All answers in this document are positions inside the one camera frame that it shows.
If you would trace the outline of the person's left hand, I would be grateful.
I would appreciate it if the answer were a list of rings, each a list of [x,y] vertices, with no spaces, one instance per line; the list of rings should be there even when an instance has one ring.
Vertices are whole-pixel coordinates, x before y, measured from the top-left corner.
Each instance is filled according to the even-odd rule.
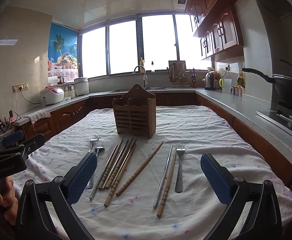
[[[6,208],[6,211],[3,214],[5,220],[11,225],[15,225],[18,211],[18,200],[15,196],[14,181],[11,176],[5,178],[5,187],[5,194],[0,194],[0,206],[2,205]]]

